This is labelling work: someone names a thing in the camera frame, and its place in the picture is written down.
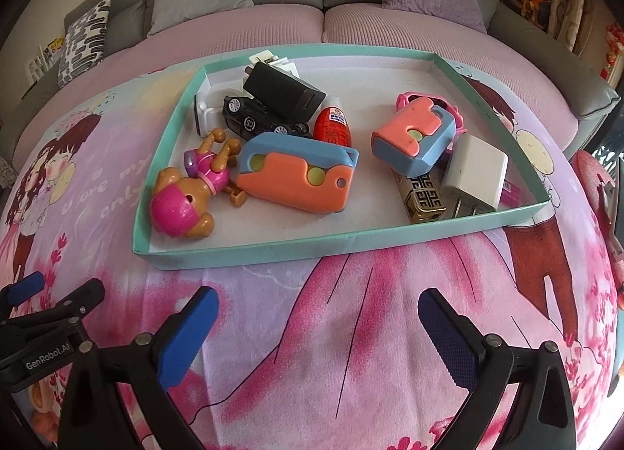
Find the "purple lighter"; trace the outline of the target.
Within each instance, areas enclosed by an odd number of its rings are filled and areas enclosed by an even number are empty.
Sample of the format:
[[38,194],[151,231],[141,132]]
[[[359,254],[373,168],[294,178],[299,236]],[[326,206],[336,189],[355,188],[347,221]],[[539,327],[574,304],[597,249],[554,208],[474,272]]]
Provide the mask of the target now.
[[520,188],[511,183],[508,180],[503,182],[500,203],[505,208],[517,208],[521,206],[521,194]]

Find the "large orange blue toy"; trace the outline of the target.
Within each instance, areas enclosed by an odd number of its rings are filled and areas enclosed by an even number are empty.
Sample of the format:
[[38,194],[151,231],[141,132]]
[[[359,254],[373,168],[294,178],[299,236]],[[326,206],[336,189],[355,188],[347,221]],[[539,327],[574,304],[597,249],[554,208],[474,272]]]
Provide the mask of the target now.
[[328,142],[262,133],[239,156],[235,182],[251,196],[312,213],[345,209],[358,151]]

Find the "cream plastic hair clip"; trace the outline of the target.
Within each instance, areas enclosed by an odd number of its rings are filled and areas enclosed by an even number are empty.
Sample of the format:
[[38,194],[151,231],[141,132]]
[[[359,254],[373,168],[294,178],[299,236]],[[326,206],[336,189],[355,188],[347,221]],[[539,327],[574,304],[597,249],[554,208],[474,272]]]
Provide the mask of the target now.
[[299,72],[294,62],[290,61],[287,57],[278,57],[270,50],[262,50],[259,53],[254,53],[254,55],[248,57],[248,61],[250,61],[252,65],[258,62],[268,64],[272,66],[272,68],[277,68],[294,78],[299,77]]

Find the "red glue bottle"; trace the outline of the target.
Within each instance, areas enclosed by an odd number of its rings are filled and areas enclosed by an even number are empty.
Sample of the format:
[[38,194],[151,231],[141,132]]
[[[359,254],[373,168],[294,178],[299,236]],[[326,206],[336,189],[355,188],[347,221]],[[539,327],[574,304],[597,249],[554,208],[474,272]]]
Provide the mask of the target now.
[[352,147],[351,132],[339,98],[334,96],[325,98],[315,119],[312,136],[328,144]]

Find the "gold patterned lighter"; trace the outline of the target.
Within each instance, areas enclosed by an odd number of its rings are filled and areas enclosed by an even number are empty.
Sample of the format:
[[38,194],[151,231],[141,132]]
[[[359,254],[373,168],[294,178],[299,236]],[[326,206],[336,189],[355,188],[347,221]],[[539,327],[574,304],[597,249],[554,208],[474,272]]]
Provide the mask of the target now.
[[428,223],[443,216],[446,205],[428,174],[406,177],[395,172],[394,177],[410,223]]

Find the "white power adapter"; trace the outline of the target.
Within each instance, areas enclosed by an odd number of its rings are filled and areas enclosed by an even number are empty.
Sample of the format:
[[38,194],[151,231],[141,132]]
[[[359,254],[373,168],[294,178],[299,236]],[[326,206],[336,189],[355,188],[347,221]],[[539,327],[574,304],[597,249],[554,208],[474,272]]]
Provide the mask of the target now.
[[463,206],[475,215],[498,209],[509,158],[486,141],[462,134],[453,143],[441,183],[441,194],[455,200],[453,217]]

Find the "pink brown puppy toy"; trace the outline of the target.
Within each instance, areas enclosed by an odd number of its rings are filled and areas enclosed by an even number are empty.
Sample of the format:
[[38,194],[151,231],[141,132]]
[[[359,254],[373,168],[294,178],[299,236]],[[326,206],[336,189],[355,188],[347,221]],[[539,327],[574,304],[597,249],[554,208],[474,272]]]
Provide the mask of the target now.
[[240,208],[248,198],[232,178],[241,150],[239,139],[229,138],[223,129],[216,128],[200,147],[184,153],[183,170],[161,170],[149,205],[153,228],[169,238],[209,237],[215,229],[209,211],[211,199],[225,193],[229,202]]

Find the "black power adapter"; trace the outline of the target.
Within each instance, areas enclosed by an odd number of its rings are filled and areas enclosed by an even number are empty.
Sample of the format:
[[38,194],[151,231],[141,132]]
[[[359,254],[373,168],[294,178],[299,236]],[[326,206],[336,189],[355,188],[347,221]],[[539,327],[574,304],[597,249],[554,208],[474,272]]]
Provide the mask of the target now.
[[308,122],[326,99],[323,91],[263,62],[244,71],[243,89],[286,122]]

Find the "black toy car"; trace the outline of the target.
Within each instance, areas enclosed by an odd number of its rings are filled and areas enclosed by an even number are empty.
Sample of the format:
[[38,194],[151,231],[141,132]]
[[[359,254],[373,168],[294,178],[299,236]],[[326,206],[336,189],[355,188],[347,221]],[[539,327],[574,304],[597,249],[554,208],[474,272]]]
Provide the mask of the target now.
[[226,96],[222,115],[226,126],[243,140],[251,140],[265,132],[311,137],[306,122],[286,122],[250,97]]

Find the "black white patterned pillow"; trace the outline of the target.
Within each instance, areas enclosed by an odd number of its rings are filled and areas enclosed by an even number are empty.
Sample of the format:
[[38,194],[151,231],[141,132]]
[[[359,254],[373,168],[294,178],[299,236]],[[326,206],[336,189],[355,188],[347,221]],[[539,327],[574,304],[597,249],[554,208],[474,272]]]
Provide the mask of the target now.
[[68,27],[59,57],[60,89],[103,60],[111,3],[99,0]]

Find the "magazines behind sofa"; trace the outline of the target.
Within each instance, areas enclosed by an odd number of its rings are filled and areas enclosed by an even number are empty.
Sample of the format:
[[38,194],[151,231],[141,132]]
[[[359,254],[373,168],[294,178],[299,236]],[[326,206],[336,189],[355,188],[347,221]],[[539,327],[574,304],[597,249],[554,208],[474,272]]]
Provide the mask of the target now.
[[62,46],[64,46],[64,36],[53,39],[45,46],[39,45],[37,47],[35,56],[24,63],[24,71],[29,85],[40,80],[58,61]]

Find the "teal shallow box tray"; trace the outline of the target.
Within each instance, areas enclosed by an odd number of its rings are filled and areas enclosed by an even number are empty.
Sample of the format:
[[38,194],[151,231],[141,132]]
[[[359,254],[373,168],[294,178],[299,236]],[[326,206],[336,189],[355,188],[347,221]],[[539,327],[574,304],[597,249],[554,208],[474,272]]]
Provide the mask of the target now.
[[[523,101],[494,76],[473,65],[434,53],[406,48],[307,44],[281,45],[303,80],[340,98],[346,109],[358,162],[346,207],[338,213],[315,214],[250,198],[235,208],[223,198],[214,204],[217,226],[201,240],[167,238],[149,217],[149,195],[136,210],[132,251],[164,270],[252,265],[335,256],[457,237],[517,225],[532,219],[548,204],[541,179],[515,138],[489,104],[476,92],[481,82],[507,99],[516,112]],[[516,204],[494,212],[463,209],[428,224],[407,216],[391,169],[373,157],[372,131],[395,111],[404,91],[431,93],[457,105],[468,132],[508,155],[505,177],[518,189]]]

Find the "pink sofa cover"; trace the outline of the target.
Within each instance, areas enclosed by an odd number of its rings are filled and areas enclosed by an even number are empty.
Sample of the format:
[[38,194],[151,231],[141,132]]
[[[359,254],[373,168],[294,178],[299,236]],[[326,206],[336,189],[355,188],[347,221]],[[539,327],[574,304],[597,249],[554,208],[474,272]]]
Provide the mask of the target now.
[[321,11],[307,5],[266,4],[210,14],[171,27],[104,57],[58,89],[55,79],[28,93],[1,129],[1,155],[21,169],[46,129],[76,105],[152,71],[217,53],[284,44],[340,43],[411,48],[468,64],[505,83],[560,148],[578,132],[563,92],[518,50],[480,31],[419,13],[374,4]]

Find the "small orange blue toy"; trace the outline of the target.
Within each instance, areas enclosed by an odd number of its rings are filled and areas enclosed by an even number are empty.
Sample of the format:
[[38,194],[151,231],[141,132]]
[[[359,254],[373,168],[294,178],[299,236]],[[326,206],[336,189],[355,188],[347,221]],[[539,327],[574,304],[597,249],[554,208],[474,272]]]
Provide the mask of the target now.
[[407,102],[371,134],[371,153],[406,177],[427,174],[453,142],[452,113],[426,96]]

